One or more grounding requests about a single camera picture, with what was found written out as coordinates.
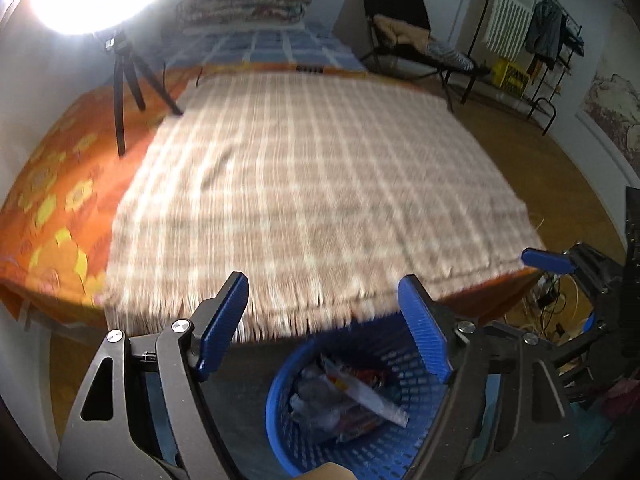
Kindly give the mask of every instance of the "yellow crate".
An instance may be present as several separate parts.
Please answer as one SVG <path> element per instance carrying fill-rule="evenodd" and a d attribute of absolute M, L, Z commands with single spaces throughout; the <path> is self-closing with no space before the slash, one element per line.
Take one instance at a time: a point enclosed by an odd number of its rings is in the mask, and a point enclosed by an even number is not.
<path fill-rule="evenodd" d="M 529 83 L 529 74 L 503 57 L 494 65 L 493 72 L 494 86 L 518 98 L 522 97 Z"/>

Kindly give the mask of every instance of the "beige plaid blanket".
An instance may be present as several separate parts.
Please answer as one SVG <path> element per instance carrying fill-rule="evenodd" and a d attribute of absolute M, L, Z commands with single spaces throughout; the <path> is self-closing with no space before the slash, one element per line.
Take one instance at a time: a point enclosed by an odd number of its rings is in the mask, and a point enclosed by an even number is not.
<path fill-rule="evenodd" d="M 415 273 L 440 298 L 522 268 L 526 206 L 446 109 L 381 80 L 295 72 L 190 83 L 113 223 L 110 327 L 162 330 L 250 282 L 240 341 L 396 312 Z"/>

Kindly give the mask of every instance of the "silver screw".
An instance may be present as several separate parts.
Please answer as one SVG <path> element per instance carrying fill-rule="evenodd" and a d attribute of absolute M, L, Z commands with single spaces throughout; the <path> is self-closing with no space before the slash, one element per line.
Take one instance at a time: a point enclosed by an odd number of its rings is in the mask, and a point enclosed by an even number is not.
<path fill-rule="evenodd" d="M 456 328 L 463 334 L 472 334 L 476 331 L 476 326 L 470 321 L 459 321 Z"/>
<path fill-rule="evenodd" d="M 107 334 L 107 341 L 109 343 L 117 343 L 118 341 L 120 341 L 120 339 L 122 339 L 124 336 L 124 332 L 122 330 L 111 330 L 111 332 L 109 332 Z"/>
<path fill-rule="evenodd" d="M 537 345 L 540 341 L 540 338 L 535 335 L 533 332 L 527 332 L 524 336 L 522 336 L 524 342 L 528 345 Z"/>
<path fill-rule="evenodd" d="M 182 332 L 186 332 L 189 328 L 189 321 L 187 319 L 179 319 L 175 321 L 174 324 L 171 325 L 171 330 L 181 334 Z"/>

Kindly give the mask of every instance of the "blue plaid bedsheet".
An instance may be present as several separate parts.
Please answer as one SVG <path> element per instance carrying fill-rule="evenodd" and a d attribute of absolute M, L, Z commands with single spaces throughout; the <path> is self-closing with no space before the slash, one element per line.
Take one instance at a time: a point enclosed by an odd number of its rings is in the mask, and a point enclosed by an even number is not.
<path fill-rule="evenodd" d="M 205 63 L 273 62 L 366 70 L 349 47 L 318 23 L 308 23 L 300 30 L 181 34 L 167 38 L 154 52 L 141 54 L 151 65 L 166 63 L 167 68 Z"/>

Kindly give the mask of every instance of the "landscape painting on wall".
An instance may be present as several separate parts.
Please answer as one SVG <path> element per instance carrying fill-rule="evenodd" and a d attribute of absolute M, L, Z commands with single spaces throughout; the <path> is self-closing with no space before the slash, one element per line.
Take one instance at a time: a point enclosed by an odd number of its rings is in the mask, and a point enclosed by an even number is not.
<path fill-rule="evenodd" d="M 609 39 L 582 110 L 640 175 L 640 30 L 622 5 L 614 9 Z"/>

